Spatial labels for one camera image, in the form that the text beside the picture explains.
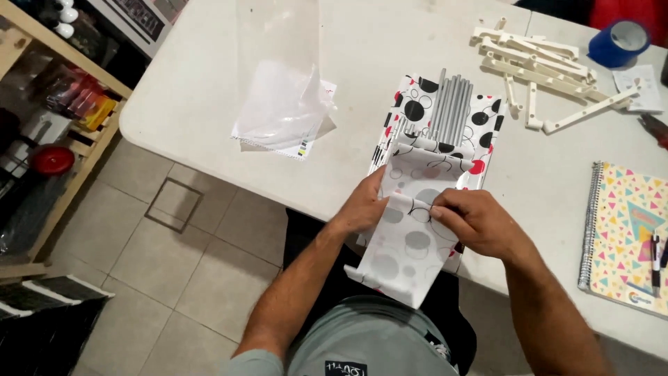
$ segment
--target tape roll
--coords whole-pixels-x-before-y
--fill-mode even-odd
[[[622,20],[601,30],[589,41],[587,56],[604,67],[618,68],[645,52],[650,44],[651,38],[642,25]]]

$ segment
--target notebook with triangle pattern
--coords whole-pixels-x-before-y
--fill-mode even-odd
[[[668,272],[654,297],[650,250],[654,229],[665,247],[667,219],[668,181],[596,162],[578,287],[668,319]]]

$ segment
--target white table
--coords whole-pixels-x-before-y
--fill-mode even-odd
[[[545,35],[550,41],[580,47],[579,62],[599,73],[600,90],[616,93],[612,74],[585,56],[589,40],[597,32],[535,12],[527,29],[527,35]],[[659,74],[665,57],[666,49],[652,46],[639,56],[638,64],[653,64]],[[664,106],[668,106],[668,88],[659,87]],[[541,120],[559,120],[582,108],[540,89],[536,102],[536,117]],[[545,262],[597,332],[668,359],[668,321],[577,288],[592,163],[603,160],[668,177],[668,152],[657,146],[637,117],[609,110],[550,136],[525,130],[521,124],[504,124],[483,188],[492,192],[534,240]],[[657,118],[668,123],[667,113]],[[508,294],[503,265],[497,259],[465,252],[458,274]],[[625,322],[634,323],[634,330]]]
[[[365,176],[381,124],[391,105],[388,93],[394,92],[404,74],[418,72],[435,80],[440,68],[445,66],[449,74],[461,74],[477,88],[503,92],[499,77],[481,72],[482,56],[468,45],[470,33],[477,25],[493,27],[505,16],[508,32],[525,34],[530,12],[494,0],[432,3],[435,2],[320,1],[319,65],[322,77],[338,85],[334,98],[338,111],[331,115],[337,128],[316,141],[305,162],[274,153],[241,151],[238,141],[229,139],[236,118],[235,87],[238,84],[234,1],[189,2],[123,110],[121,131],[140,147],[328,220]],[[538,24],[535,19],[544,16],[533,13],[533,17],[532,24]],[[560,20],[542,27],[550,25],[561,25],[570,32],[587,32],[586,28],[576,28]],[[573,42],[567,39],[571,34],[560,35],[550,29],[536,29],[531,33]],[[290,43],[294,41],[286,41],[286,48],[294,47]],[[662,62],[665,55],[664,50],[658,51],[652,59],[656,64]],[[614,92],[605,79],[601,80],[601,86],[603,90]],[[524,100],[523,90],[518,93],[518,99]],[[551,119],[575,109],[576,105],[564,101],[550,114],[544,112],[548,110],[546,106],[538,105],[539,115]],[[579,133],[594,133],[594,129],[604,127],[611,119],[619,122],[611,128],[619,138],[615,133],[607,137],[624,139],[634,150],[646,150],[644,157],[625,156],[620,160],[618,153],[612,150],[599,150],[601,145],[594,145],[588,151],[563,147],[566,143],[584,145],[578,138]],[[623,131],[623,125],[635,127],[633,122],[630,117],[604,114],[548,138],[524,130],[520,121],[508,117],[484,187],[525,225],[541,247],[550,268],[567,286],[595,329],[668,359],[668,349],[659,345],[660,338],[667,337],[668,322],[585,296],[575,288],[591,162],[610,159],[648,174],[668,176],[659,163],[646,166],[652,157],[665,161],[668,154],[653,147],[654,142],[642,130],[627,127]],[[525,145],[524,139],[534,144]],[[548,180],[551,188],[524,182],[523,179],[529,181],[526,173],[546,175],[546,165],[538,162],[541,155],[546,155],[547,163],[558,171],[562,169],[557,162],[565,161],[571,167],[569,174],[564,174],[569,180]],[[545,218],[551,213],[559,219],[552,226],[548,223],[553,219]],[[502,267],[494,260],[481,260],[468,252],[462,264],[462,275],[507,293]],[[599,317],[600,312],[615,312],[615,317],[605,320]],[[640,331],[661,331],[662,335],[655,336],[651,342],[652,337],[646,333],[624,333],[616,322],[622,317],[640,318]]]

